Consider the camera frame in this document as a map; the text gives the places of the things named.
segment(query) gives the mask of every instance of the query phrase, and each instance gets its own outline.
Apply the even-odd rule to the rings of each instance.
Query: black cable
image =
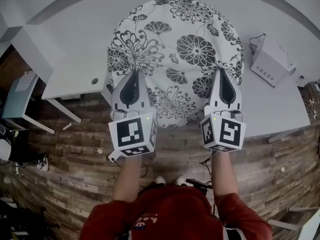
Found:
[[[250,50],[251,50],[251,53],[252,53],[252,54],[255,53],[253,47],[255,47],[255,48],[258,48],[258,47],[257,47],[255,44],[251,43],[251,39],[260,38],[260,37],[262,37],[262,36],[266,36],[266,34],[263,33],[263,34],[261,34],[261,35],[259,35],[259,36],[257,36],[257,37],[251,37],[251,38],[249,39],[249,43],[250,43],[250,44],[249,44],[249,47],[250,47]]]
[[[212,174],[211,174],[211,171],[210,171],[207,163],[208,163],[217,153],[218,153],[218,151],[212,151],[212,154],[211,154],[211,156],[210,156],[209,158],[207,158],[206,160],[204,160],[204,161],[202,161],[202,162],[199,163],[200,165],[203,165],[203,166],[205,166],[205,167],[208,169],[208,172],[209,172],[209,174],[210,174],[211,179],[212,179]],[[211,181],[211,180],[208,180],[205,184],[208,185],[208,184],[210,184],[210,183],[211,183],[211,185],[212,185],[212,181]],[[213,199],[213,215],[215,215],[215,212],[216,212],[216,200]]]
[[[111,158],[112,162],[114,162],[119,168],[121,168],[121,166],[116,162],[116,160],[114,158]]]
[[[4,162],[4,163],[0,163],[0,166],[5,166],[7,164],[10,164],[12,161],[8,161],[8,162]]]
[[[142,163],[142,164],[145,166],[145,173],[144,173],[144,175],[141,177],[141,179],[144,178],[144,177],[146,177],[146,175],[147,175],[147,173],[148,173],[148,166],[147,166],[145,163]]]
[[[315,141],[318,143],[318,157],[320,159],[320,127],[319,127],[319,121],[318,123],[316,124],[316,127],[315,127],[315,134],[314,134],[314,137],[315,137]]]
[[[35,163],[34,161],[33,161],[33,162],[29,162],[29,163],[26,164],[26,166],[20,166],[20,165],[18,164],[18,167],[24,169],[24,168],[27,168],[27,166],[29,166],[29,165],[31,165],[31,164],[34,164],[34,163]]]

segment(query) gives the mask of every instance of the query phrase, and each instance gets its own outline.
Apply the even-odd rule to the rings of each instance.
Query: white device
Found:
[[[114,151],[109,159],[130,157],[155,150],[157,123],[141,70],[126,75],[112,93],[109,130]]]
[[[276,87],[284,78],[291,76],[297,63],[288,62],[288,51],[269,36],[258,44],[251,70]]]
[[[246,124],[243,122],[242,93],[233,77],[218,68],[212,75],[209,104],[200,122],[203,146],[216,151],[242,148]]]

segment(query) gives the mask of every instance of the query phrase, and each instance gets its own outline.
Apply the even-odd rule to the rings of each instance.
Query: floor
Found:
[[[320,115],[319,104],[316,106]],[[76,240],[92,208],[111,200],[119,168],[108,160],[113,145],[106,101],[92,94],[87,101],[66,107],[82,118],[82,123],[71,121],[42,101],[36,117],[56,134],[30,125],[29,143],[48,153],[49,171],[29,165],[19,168],[17,175],[12,165],[0,166],[0,189],[35,212],[46,207],[46,219],[61,225],[53,230],[55,236]],[[63,130],[70,122],[72,126]],[[264,219],[279,219],[290,206],[320,205],[316,125],[312,120],[311,126],[271,144],[266,137],[246,139],[243,150],[231,153],[240,196]],[[147,186],[156,176],[163,176],[167,182],[178,175],[206,182],[210,179],[208,170],[199,162],[209,156],[197,125],[159,129],[156,153],[143,157],[147,168],[142,169],[146,176],[141,185]],[[213,194],[209,192],[207,198],[213,204]],[[296,237],[294,232],[274,229],[276,240]]]

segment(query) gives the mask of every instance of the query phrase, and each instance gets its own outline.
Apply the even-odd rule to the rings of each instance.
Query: paper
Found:
[[[20,78],[19,83],[17,85],[17,87],[15,88],[16,92],[23,92],[25,90],[28,89],[28,87],[30,86],[30,83],[32,82],[32,80],[35,77],[35,72],[31,71],[27,71],[24,72],[24,75]]]

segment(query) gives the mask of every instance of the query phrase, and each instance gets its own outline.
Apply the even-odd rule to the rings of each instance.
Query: floral cushion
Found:
[[[143,71],[160,127],[199,119],[217,68],[239,85],[244,70],[244,51],[233,25],[194,0],[152,0],[129,12],[114,30],[107,60],[113,87],[130,71]]]

